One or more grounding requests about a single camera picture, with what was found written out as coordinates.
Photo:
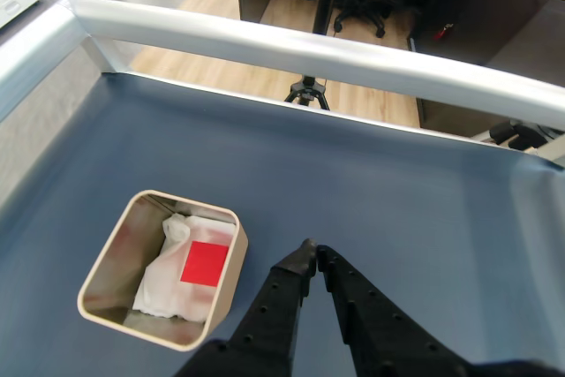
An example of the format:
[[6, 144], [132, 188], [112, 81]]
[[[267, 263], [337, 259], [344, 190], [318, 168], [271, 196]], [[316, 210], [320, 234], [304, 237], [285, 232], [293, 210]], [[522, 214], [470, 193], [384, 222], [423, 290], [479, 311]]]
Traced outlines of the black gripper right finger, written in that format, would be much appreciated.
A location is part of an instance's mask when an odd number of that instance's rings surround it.
[[471, 376], [471, 365], [431, 336], [334, 249], [317, 248], [343, 342], [358, 376]]

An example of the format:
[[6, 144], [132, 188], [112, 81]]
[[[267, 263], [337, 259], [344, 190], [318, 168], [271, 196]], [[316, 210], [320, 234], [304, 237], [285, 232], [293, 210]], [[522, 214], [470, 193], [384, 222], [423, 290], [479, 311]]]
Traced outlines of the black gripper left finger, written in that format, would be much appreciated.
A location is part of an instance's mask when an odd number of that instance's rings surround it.
[[198, 348], [178, 376], [290, 376], [301, 306], [316, 273], [316, 243], [270, 268], [257, 296], [228, 340]]

